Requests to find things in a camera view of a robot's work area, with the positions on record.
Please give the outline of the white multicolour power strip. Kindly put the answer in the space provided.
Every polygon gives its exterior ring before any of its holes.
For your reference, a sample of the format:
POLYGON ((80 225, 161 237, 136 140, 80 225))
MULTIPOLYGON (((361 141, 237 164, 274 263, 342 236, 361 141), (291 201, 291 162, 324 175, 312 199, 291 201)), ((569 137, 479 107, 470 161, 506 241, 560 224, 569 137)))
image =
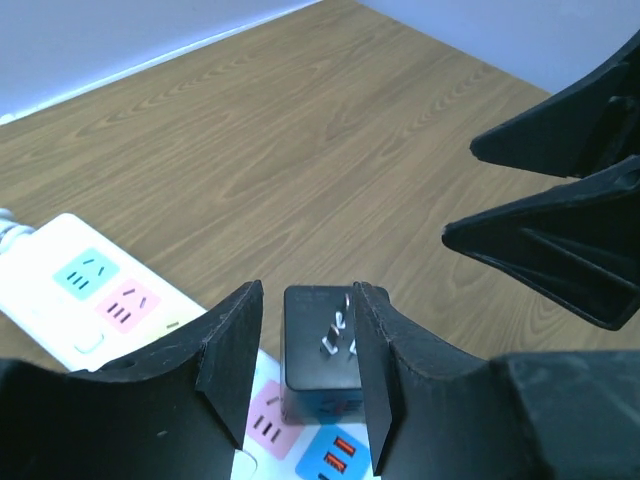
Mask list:
MULTIPOLYGON (((1 214, 1 310, 62 365, 56 372, 94 372, 212 308, 75 215, 33 228, 1 214)), ((227 479, 371 478, 365 426, 282 423, 278 375, 259 346, 243 447, 227 479)))

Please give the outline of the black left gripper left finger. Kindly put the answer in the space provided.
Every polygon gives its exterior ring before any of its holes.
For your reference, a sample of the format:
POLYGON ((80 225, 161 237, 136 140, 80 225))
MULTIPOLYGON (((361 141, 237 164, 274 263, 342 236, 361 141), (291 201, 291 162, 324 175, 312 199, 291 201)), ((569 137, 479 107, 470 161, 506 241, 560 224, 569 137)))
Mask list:
POLYGON ((227 479, 241 450, 263 317, 247 282, 94 372, 1 363, 5 479, 227 479))

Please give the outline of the black cube socket adapter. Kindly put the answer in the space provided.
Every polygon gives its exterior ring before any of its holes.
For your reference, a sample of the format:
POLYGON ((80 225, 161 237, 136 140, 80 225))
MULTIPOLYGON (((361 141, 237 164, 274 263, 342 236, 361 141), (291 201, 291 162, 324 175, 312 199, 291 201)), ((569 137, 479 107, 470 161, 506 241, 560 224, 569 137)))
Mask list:
POLYGON ((352 287, 287 287, 280 347, 281 415, 286 423, 364 421, 352 287))

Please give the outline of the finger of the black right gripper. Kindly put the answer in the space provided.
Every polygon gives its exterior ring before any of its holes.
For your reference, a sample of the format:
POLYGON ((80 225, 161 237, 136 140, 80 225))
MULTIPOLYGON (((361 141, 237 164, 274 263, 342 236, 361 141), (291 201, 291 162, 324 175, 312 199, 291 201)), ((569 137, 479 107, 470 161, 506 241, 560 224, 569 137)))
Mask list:
POLYGON ((442 241, 619 330, 639 309, 639 158, 450 223, 442 241))
POLYGON ((639 153, 639 35, 591 73, 477 136, 480 161, 584 178, 639 153))

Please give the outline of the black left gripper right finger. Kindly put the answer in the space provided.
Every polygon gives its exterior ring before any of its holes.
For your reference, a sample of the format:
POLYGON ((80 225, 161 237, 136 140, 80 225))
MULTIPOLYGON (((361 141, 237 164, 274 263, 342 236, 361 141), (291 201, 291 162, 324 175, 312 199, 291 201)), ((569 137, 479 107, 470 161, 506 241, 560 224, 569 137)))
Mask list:
POLYGON ((483 360, 353 287, 372 467, 383 479, 635 479, 635 350, 483 360))

